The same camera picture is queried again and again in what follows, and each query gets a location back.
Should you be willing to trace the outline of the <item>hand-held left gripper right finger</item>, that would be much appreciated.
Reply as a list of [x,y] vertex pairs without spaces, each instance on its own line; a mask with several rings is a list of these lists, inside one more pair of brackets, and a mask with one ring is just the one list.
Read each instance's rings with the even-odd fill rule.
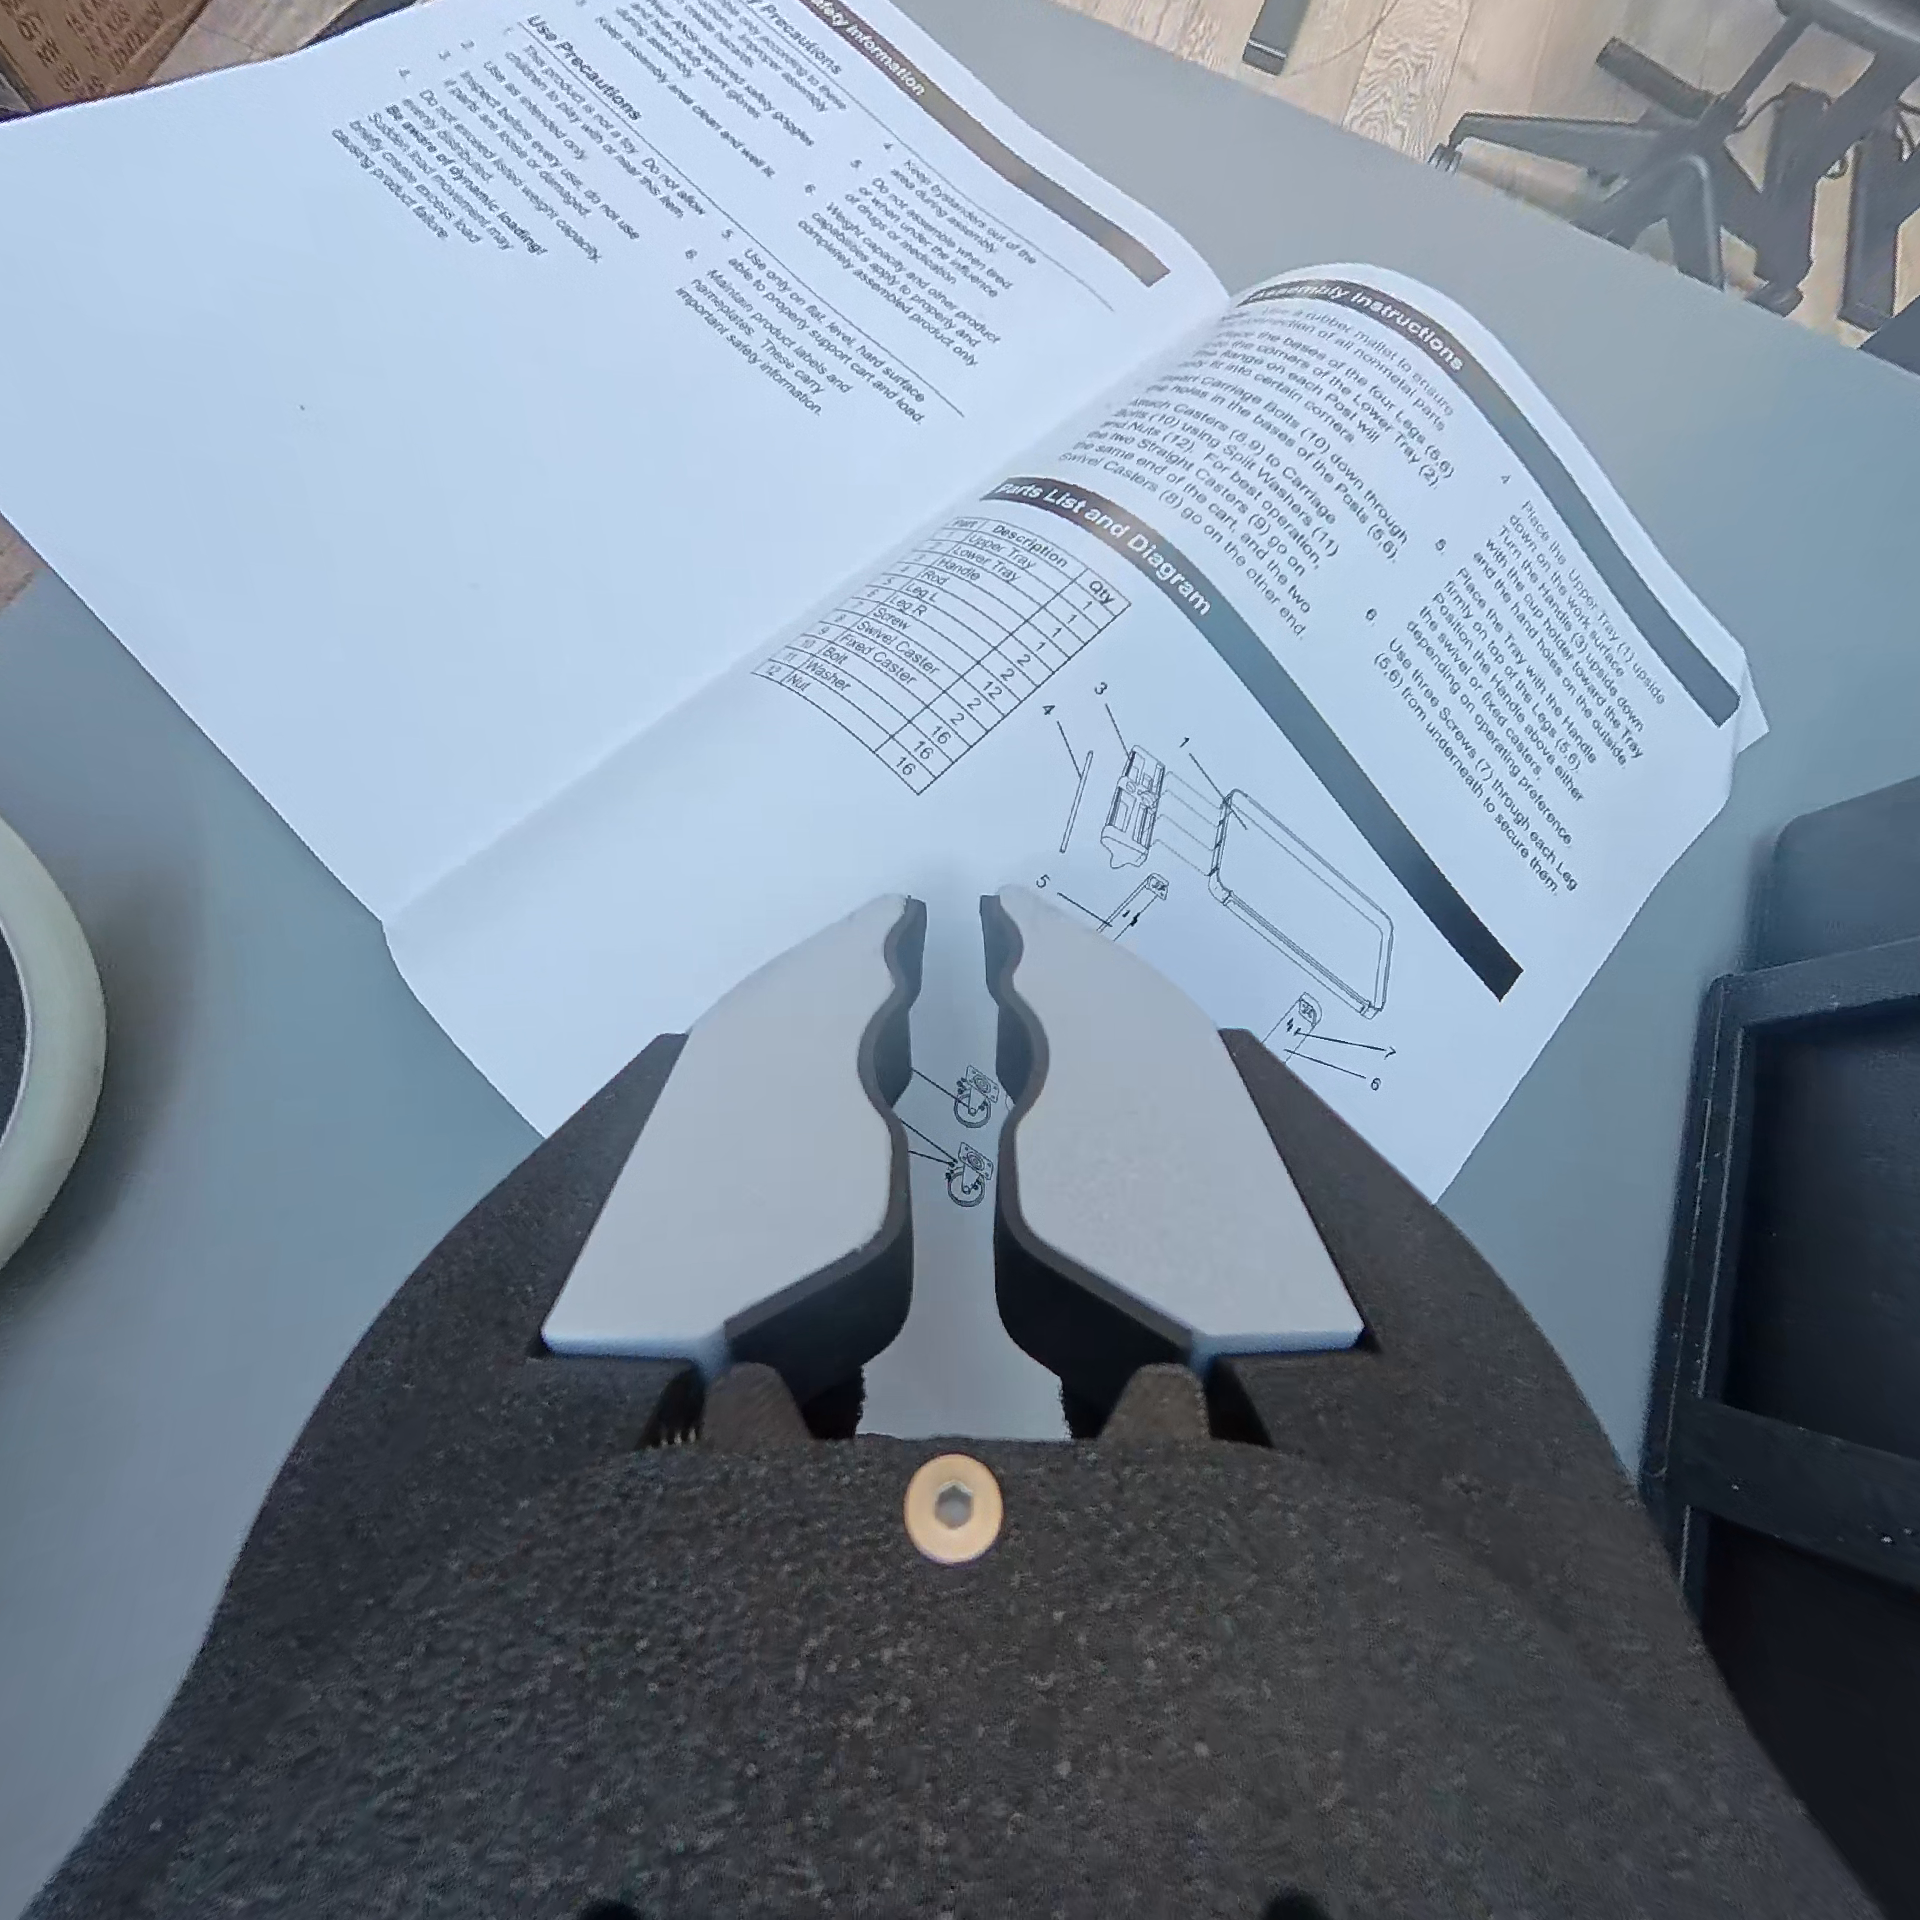
[[1026,887],[978,903],[998,1008],[994,1288],[1051,1374],[1346,1352],[1359,1313],[1221,1033]]

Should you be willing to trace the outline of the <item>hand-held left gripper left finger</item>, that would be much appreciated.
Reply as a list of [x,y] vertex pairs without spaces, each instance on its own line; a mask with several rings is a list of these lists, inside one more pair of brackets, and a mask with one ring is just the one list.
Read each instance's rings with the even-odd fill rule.
[[896,1340],[924,940],[920,900],[877,896],[691,1030],[544,1320],[548,1352],[852,1376]]

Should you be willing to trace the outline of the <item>grey caster wheel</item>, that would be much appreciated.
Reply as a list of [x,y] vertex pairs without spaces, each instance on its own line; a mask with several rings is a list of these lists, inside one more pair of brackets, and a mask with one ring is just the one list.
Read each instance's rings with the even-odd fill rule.
[[3,826],[3,1259],[38,1228],[88,1135],[106,994],[53,876]]

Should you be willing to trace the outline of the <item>grey desk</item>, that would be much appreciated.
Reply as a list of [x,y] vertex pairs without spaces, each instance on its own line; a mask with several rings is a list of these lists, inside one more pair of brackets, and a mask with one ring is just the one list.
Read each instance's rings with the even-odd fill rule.
[[[1355,256],[1506,342],[1735,631],[1770,735],[1445,1208],[1642,1449],[1696,1006],[1789,818],[1916,776],[1916,378],[1055,6],[908,6],[1244,287]],[[5,1915],[111,1798],[323,1390],[534,1146],[372,920],[56,578],[5,612],[5,818],[107,996],[5,1274]]]

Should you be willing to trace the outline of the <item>black plastic tray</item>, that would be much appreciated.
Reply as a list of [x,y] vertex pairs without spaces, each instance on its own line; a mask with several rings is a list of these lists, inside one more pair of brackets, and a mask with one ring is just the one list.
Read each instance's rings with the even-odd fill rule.
[[1916,1915],[1916,780],[1782,827],[1703,999],[1638,1480],[1775,1769]]

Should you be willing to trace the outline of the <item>white instruction manual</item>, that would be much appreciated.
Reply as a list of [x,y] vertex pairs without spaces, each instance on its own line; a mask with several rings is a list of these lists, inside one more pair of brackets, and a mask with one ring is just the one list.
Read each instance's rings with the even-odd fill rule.
[[1766,731],[1469,313],[1228,295],[890,6],[432,6],[3,163],[5,518],[544,1130],[1019,883],[1439,1194]]

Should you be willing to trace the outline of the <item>black office chair base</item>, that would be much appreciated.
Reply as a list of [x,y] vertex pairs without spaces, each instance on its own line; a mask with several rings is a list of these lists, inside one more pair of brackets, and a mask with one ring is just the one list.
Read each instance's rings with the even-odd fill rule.
[[[1635,92],[1637,122],[1565,115],[1466,113],[1430,152],[1453,172],[1469,144],[1506,148],[1575,167],[1591,194],[1572,224],[1622,250],[1647,230],[1667,230],[1671,262],[1696,281],[1726,287],[1724,238],[1749,246],[1758,287],[1746,292],[1789,316],[1813,268],[1815,199],[1821,179],[1846,172],[1852,202],[1845,230],[1838,319],[1879,334],[1903,321],[1894,307],[1899,234],[1918,209],[1916,6],[1780,3],[1780,27],[1766,36],[1724,92],[1683,81],[1626,40],[1607,40],[1596,67]],[[1821,31],[1868,55],[1866,72],[1839,95],[1764,82],[1811,33]]]

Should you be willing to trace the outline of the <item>cardboard box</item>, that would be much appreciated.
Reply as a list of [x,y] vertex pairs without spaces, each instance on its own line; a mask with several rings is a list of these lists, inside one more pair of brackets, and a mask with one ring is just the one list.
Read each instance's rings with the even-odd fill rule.
[[197,6],[3,3],[5,82],[31,113],[141,84]]

